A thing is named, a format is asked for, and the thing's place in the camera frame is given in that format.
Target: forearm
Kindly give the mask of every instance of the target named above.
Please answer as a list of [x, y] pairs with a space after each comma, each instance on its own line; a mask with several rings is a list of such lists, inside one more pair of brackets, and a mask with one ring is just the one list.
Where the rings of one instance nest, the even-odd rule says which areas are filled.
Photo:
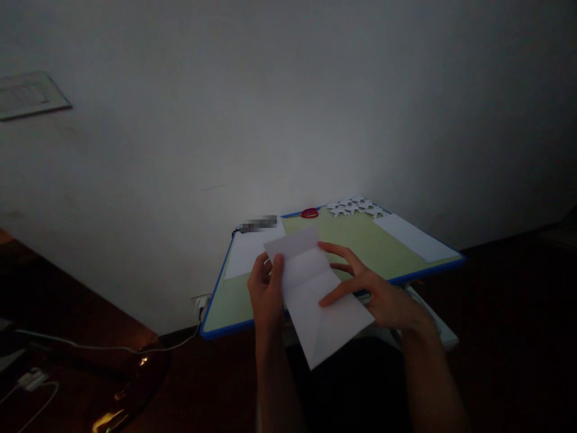
[[471, 427], [433, 322], [403, 330], [405, 374], [415, 432], [469, 432]]
[[306, 430], [282, 338], [271, 342], [261, 342], [257, 338], [256, 357], [263, 432]]

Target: hand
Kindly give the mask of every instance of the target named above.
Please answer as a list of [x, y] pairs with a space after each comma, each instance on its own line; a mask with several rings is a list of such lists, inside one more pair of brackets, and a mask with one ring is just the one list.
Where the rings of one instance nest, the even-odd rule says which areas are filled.
[[281, 287], [284, 259], [277, 254], [273, 265], [268, 258], [266, 252], [259, 255], [248, 278], [257, 343], [269, 343], [274, 338], [282, 337], [284, 329]]
[[365, 289], [371, 293], [367, 309], [375, 318], [374, 324], [378, 327], [413, 330], [430, 322], [428, 313], [418, 302], [371, 271], [349, 248], [327, 242], [319, 242], [319, 247], [327, 253], [336, 254], [347, 260], [348, 265], [331, 263], [331, 268], [348, 272], [353, 276], [321, 299], [319, 302], [321, 307], [332, 305], [348, 293]]

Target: white paper sheet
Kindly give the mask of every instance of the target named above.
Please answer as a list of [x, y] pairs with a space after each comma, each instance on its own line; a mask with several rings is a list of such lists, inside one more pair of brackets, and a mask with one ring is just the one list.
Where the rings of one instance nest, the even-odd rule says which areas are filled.
[[352, 294], [319, 307], [341, 280], [318, 241], [316, 228], [310, 226], [264, 245], [269, 257], [284, 256], [282, 294], [311, 370], [374, 321]]
[[234, 235], [225, 280], [251, 272], [254, 260], [259, 254], [264, 253], [263, 244], [285, 235], [280, 216], [276, 217], [276, 227], [262, 230], [262, 232], [236, 233]]
[[427, 233], [422, 232], [394, 213], [377, 218], [373, 222], [393, 238], [405, 244], [427, 263], [459, 255], [456, 251], [432, 238]]

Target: red object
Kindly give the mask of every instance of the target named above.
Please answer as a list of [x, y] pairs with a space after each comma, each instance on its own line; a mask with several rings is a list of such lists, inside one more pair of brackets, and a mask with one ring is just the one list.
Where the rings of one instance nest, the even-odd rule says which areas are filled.
[[305, 209], [301, 212], [301, 218], [316, 218], [319, 215], [319, 211], [316, 208], [311, 207], [310, 209]]

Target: green tabletop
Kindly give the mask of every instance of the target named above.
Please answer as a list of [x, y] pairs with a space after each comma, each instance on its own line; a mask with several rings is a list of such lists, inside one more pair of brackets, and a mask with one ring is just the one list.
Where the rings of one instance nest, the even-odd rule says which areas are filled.
[[[335, 218], [323, 207], [319, 209], [318, 218], [306, 219], [294, 216], [283, 218], [282, 223], [287, 234], [315, 225], [321, 241], [349, 247], [370, 269], [394, 284], [417, 280], [435, 271], [457, 266], [464, 261], [463, 256], [458, 255], [426, 263], [377, 226], [373, 222], [373, 217], [366, 213], [340, 215]], [[232, 334], [252, 326], [252, 306], [246, 288], [249, 274], [225, 280], [228, 257], [229, 254], [201, 327], [201, 335], [206, 339]], [[328, 257], [331, 262], [345, 262], [333, 254], [328, 254]], [[345, 272], [335, 271], [335, 273], [341, 280], [350, 278]]]

